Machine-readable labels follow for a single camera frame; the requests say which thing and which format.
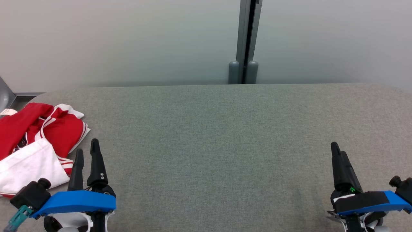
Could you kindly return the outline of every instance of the robotic arm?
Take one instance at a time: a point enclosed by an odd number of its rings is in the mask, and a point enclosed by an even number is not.
[[[19,210],[4,232],[15,232],[27,218],[44,216],[47,232],[75,227],[79,232],[107,232],[107,220],[116,209],[116,194],[108,185],[103,156],[97,139],[91,141],[91,171],[83,189],[83,151],[77,150],[67,192],[53,196],[46,190],[50,182],[41,178],[23,187],[10,202]]]
[[[331,220],[341,222],[345,232],[386,232],[383,217],[389,211],[412,211],[412,178],[401,181],[395,176],[389,182],[396,191],[363,192],[355,171],[336,142],[330,145],[335,190],[330,196]]]

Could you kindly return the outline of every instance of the teal connector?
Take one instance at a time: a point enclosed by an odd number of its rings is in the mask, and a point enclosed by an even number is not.
[[[17,228],[26,220],[30,214],[33,213],[31,207],[23,205],[17,211],[17,213],[10,219],[8,226],[3,230],[3,232],[16,232]]]

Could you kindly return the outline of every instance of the gray tabletop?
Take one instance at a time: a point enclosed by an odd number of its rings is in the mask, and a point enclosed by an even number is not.
[[[370,84],[83,88],[34,102],[85,114],[117,194],[110,231],[343,231],[327,220],[330,143],[365,191],[412,177],[412,95]],[[86,155],[84,177],[90,172]],[[66,185],[51,192],[62,191]],[[0,199],[0,225],[16,212]],[[410,216],[385,224],[410,231]],[[28,220],[19,231],[43,231]]]

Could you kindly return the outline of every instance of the red and white garment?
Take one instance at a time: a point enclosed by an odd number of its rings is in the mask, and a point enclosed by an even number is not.
[[[68,182],[73,161],[66,157],[90,131],[83,116],[66,104],[29,103],[0,118],[0,195],[11,197],[40,178],[51,187]]]

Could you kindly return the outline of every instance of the blue bracket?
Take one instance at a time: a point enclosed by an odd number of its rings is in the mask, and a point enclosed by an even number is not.
[[[86,191],[57,192],[30,218],[51,213],[110,212],[116,209],[116,198],[111,195]]]
[[[351,215],[354,213],[368,213],[368,212],[386,212],[386,211],[401,211],[407,209],[412,211],[412,206],[408,204],[405,200],[400,198],[392,191],[383,191],[389,200],[389,203],[368,206],[364,208],[354,209],[350,211],[340,212],[339,215]]]

